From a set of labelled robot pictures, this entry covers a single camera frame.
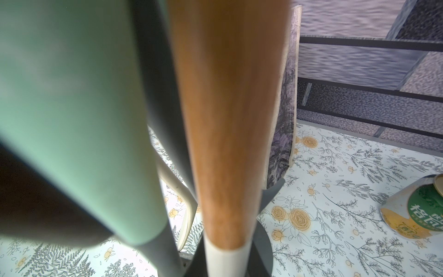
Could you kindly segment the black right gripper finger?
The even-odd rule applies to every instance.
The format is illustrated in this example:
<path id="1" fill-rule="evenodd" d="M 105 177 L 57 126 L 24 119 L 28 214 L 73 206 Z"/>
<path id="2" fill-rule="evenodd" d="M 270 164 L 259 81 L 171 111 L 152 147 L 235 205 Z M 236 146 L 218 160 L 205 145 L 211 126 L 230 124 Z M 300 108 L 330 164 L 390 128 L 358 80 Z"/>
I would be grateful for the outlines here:
<path id="1" fill-rule="evenodd" d="M 1 147 L 1 234 L 93 247 L 113 233 L 13 152 Z"/>

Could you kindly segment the mint handle cream spatula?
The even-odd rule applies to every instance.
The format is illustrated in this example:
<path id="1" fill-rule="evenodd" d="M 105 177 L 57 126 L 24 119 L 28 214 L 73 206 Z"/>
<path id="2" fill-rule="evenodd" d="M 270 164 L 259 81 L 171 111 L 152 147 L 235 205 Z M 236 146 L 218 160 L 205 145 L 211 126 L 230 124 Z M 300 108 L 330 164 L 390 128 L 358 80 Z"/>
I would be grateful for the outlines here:
<path id="1" fill-rule="evenodd" d="M 183 218 L 180 231 L 176 231 L 178 234 L 176 245 L 178 250 L 181 251 L 185 247 L 192 230 L 198 204 L 190 190 L 173 173 L 172 169 L 156 151 L 154 151 L 154 157 L 159 178 L 168 186 L 169 190 L 174 192 L 177 199 L 176 202 L 180 205 L 178 209 L 169 210 L 168 216 L 175 218 L 180 215 Z"/>

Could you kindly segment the grey utensil rack stand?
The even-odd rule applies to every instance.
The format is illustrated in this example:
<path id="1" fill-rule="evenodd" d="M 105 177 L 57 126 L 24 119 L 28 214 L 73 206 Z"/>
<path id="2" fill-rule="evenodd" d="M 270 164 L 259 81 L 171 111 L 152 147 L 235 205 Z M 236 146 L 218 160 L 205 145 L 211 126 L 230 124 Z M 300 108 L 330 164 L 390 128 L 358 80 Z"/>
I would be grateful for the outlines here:
<path id="1" fill-rule="evenodd" d="M 175 78 L 173 59 L 167 37 L 164 1 L 129 1 L 135 25 L 141 77 L 147 100 L 149 126 L 158 136 L 178 172 L 188 186 L 185 188 L 173 172 L 160 162 L 159 175 L 167 178 L 171 188 L 187 198 L 188 226 L 192 225 L 198 204 L 183 125 L 180 97 Z M 185 265 L 183 277 L 208 277 L 205 246 L 201 237 L 194 256 L 180 254 Z M 257 222 L 245 277 L 271 277 L 273 257 L 271 242 L 263 226 Z"/>

